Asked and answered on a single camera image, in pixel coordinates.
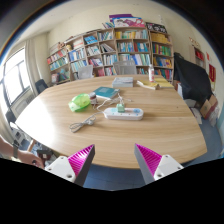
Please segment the person's hand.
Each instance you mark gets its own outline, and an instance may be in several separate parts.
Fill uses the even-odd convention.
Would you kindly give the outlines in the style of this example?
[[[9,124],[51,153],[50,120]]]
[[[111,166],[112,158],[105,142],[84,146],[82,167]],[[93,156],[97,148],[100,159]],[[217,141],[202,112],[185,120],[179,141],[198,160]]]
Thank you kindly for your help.
[[[18,151],[18,159],[28,165],[44,168],[42,160],[28,151]]]

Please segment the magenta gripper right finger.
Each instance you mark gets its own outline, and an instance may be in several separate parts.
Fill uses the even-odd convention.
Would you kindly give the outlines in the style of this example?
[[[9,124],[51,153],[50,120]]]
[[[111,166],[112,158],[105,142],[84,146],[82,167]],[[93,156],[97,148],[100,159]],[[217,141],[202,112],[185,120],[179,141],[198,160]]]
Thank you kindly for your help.
[[[145,146],[136,144],[134,154],[138,161],[145,184],[152,183],[183,169],[170,155],[160,155]]]

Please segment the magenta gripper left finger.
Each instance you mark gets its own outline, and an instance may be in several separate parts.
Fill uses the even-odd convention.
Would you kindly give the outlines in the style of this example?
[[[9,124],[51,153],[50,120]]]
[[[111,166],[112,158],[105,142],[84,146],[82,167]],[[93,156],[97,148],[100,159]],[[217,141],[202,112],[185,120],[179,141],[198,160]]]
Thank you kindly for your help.
[[[45,170],[78,186],[83,186],[94,156],[95,145],[92,144],[69,157],[59,156]]]

